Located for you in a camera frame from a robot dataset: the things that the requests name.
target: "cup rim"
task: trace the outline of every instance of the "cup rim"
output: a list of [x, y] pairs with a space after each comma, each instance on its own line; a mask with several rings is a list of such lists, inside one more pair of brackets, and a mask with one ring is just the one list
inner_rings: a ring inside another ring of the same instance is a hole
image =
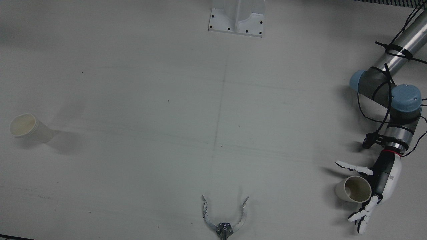
[[[26, 133], [24, 133], [24, 134], [21, 134], [21, 135], [15, 135], [15, 134], [13, 134], [13, 133], [12, 133], [12, 125], [14, 124], [14, 122], [15, 122], [19, 117], [22, 117], [22, 116], [25, 116], [25, 115], [30, 115], [30, 116], [34, 119], [34, 125], [32, 126], [32, 128], [31, 128], [28, 132], [26, 132]], [[37, 120], [37, 118], [36, 118], [33, 114], [31, 114], [31, 113], [24, 113], [24, 114], [21, 114], [21, 115], [16, 116], [16, 117], [15, 117], [15, 118], [10, 122], [9, 130], [10, 130], [10, 134], [12, 134], [12, 136], [14, 136], [14, 137], [16, 137], [16, 138], [22, 138], [22, 137], [25, 137], [25, 136], [31, 135], [31, 134], [36, 130], [37, 126], [38, 126], [38, 120]]]
[[[347, 183], [347, 181], [348, 181], [349, 179], [351, 179], [351, 178], [354, 178], [354, 177], [355, 177], [355, 178], [358, 178], [358, 179], [362, 179], [362, 181], [366, 182], [366, 183], [367, 183], [367, 185], [368, 185], [368, 187], [369, 187], [369, 192], [370, 192], [371, 194], [367, 197], [367, 199], [365, 199], [365, 200], [363, 200], [363, 201], [357, 201], [357, 200], [353, 199], [352, 197], [350, 197], [350, 196], [347, 194], [347, 191], [345, 190], [345, 184]], [[350, 198], [350, 199], [351, 199], [351, 200], [353, 200], [354, 202], [361, 203], [361, 202], [366, 202], [366, 201], [368, 201], [368, 200], [369, 200], [369, 198], [371, 198], [371, 195], [372, 195], [372, 188], [371, 188], [371, 185], [369, 184], [368, 180], [366, 180], [365, 178], [363, 178], [363, 177], [361, 177], [361, 176], [350, 176], [350, 177], [348, 177], [348, 178], [345, 180], [345, 183], [344, 183], [344, 192], [345, 192], [345, 194], [347, 194], [348, 198]]]

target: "white paper cup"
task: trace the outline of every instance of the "white paper cup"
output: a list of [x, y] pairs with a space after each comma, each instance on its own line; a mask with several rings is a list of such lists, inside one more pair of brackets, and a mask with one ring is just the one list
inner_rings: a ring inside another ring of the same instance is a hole
[[335, 194], [347, 202], [366, 202], [371, 197], [372, 189], [368, 181], [360, 176], [351, 176], [335, 187]]
[[10, 133], [16, 138], [28, 138], [42, 143], [53, 137], [53, 131], [31, 113], [15, 117], [10, 123]]

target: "robotic hand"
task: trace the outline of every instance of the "robotic hand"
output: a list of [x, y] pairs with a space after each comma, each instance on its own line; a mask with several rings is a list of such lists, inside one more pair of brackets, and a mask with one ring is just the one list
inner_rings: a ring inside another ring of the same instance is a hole
[[393, 193], [397, 180], [399, 178], [402, 163], [401, 155], [389, 149], [384, 149], [377, 161], [371, 168], [351, 165], [342, 161], [335, 163], [350, 171], [357, 171], [359, 174], [366, 176], [366, 180], [371, 186], [371, 198], [362, 204], [362, 207], [348, 217], [349, 222], [359, 221], [357, 232], [363, 234], [375, 207], [387, 200]]
[[393, 193], [401, 172], [401, 156], [408, 150], [421, 118], [421, 93], [418, 88], [412, 85], [396, 86], [391, 76], [408, 60], [421, 61], [414, 59], [412, 55], [427, 43], [427, 11], [423, 11], [408, 28], [405, 27], [390, 45], [380, 44], [386, 51], [369, 70], [357, 71], [350, 80], [350, 86], [354, 90], [386, 107], [387, 115], [390, 115], [384, 135], [380, 135], [379, 130], [387, 116], [378, 130], [367, 134], [363, 142], [365, 149], [375, 143], [384, 147], [372, 167], [336, 162], [341, 168], [357, 171], [365, 176], [371, 186], [371, 198], [348, 217], [349, 222], [359, 221], [357, 232], [360, 234], [366, 231], [375, 207]]

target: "black cable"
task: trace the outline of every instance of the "black cable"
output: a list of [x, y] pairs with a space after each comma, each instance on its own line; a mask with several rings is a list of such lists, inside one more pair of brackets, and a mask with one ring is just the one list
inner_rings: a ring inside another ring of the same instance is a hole
[[381, 122], [381, 125], [378, 127], [378, 129], [375, 131], [377, 134], [380, 132], [381, 128], [384, 126], [384, 124], [386, 123], [386, 120], [389, 116], [390, 113], [390, 109], [392, 108], [392, 81], [393, 78], [390, 74], [390, 70], [389, 67], [387, 65], [387, 63], [384, 64], [384, 67], [386, 68], [386, 73], [388, 75], [388, 85], [389, 85], [389, 105], [387, 106], [387, 112], [386, 115], [384, 116], [383, 121]]
[[[414, 58], [413, 55], [412, 55], [412, 53], [410, 51], [408, 51], [407, 49], [404, 49], [401, 46], [393, 44], [394, 41], [399, 37], [399, 35], [406, 30], [406, 27], [409, 25], [409, 23], [412, 21], [412, 19], [418, 14], [418, 12], [422, 8], [425, 8], [425, 4], [426, 3], [427, 3], [427, 0], [423, 0], [423, 1], [419, 1], [415, 5], [415, 8], [412, 10], [411, 14], [409, 14], [408, 18], [406, 19], [404, 26], [402, 27], [402, 29], [400, 29], [400, 31], [393, 38], [393, 40], [390, 42], [390, 44], [387, 45], [387, 44], [383, 44], [383, 43], [380, 43], [380, 42], [377, 42], [377, 41], [375, 42], [375, 44], [378, 44], [378, 45], [382, 46], [383, 48], [385, 48], [386, 49], [385, 52], [388, 55], [395, 56], [395, 57], [400, 57], [400, 58], [404, 58], [404, 59], [408, 59], [408, 60], [418, 61], [420, 63], [427, 64], [427, 61]], [[396, 52], [401, 53], [401, 54], [391, 53], [390, 52], [391, 50], [396, 51]]]
[[374, 93], [372, 94], [372, 101], [375, 102], [375, 96], [377, 95], [377, 92], [385, 85], [387, 84], [388, 81], [384, 81], [383, 83], [381, 83], [380, 85], [378, 85], [377, 89], [375, 89]]
[[393, 78], [390, 78], [390, 81], [392, 82], [392, 84], [396, 85], [395, 82], [393, 81]]
[[[420, 116], [420, 118], [424, 119], [424, 121], [427, 123], [427, 119], [426, 119], [425, 117]], [[427, 131], [426, 131], [423, 135], [421, 135], [421, 136], [418, 138], [418, 141], [417, 141], [417, 143], [415, 144], [414, 148], [413, 148], [409, 153], [407, 153], [407, 154], [403, 155], [402, 157], [406, 157], [406, 156], [408, 156], [409, 154], [411, 154], [411, 153], [412, 153], [412, 152], [417, 148], [418, 143], [420, 142], [420, 140], [421, 140], [421, 139], [422, 139], [426, 134], [427, 134]]]
[[401, 33], [403, 33], [406, 30], [406, 27], [408, 26], [409, 22], [412, 21], [412, 19], [417, 15], [417, 13], [421, 10], [422, 7], [427, 3], [426, 0], [423, 0], [422, 2], [419, 1], [416, 5], [414, 10], [412, 10], [411, 14], [409, 14], [408, 18], [405, 21], [405, 25], [402, 27], [402, 29], [397, 33], [397, 35], [393, 38], [393, 40], [390, 42], [389, 45], [393, 44], [393, 42], [399, 37]]
[[357, 104], [359, 105], [360, 113], [362, 113], [362, 116], [363, 116], [364, 118], [367, 118], [367, 119], [369, 119], [369, 120], [371, 120], [371, 121], [373, 121], [373, 122], [376, 122], [376, 123], [381, 123], [381, 122], [382, 122], [382, 121], [378, 121], [378, 120], [372, 119], [372, 118], [370, 118], [370, 117], [367, 117], [367, 116], [363, 113], [363, 111], [362, 111], [362, 107], [360, 106], [359, 93], [357, 93]]

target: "white mounting bracket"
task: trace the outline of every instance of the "white mounting bracket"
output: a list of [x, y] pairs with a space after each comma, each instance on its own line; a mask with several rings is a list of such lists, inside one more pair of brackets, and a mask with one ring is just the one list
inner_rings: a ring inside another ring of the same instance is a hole
[[265, 0], [213, 0], [209, 31], [262, 37]]

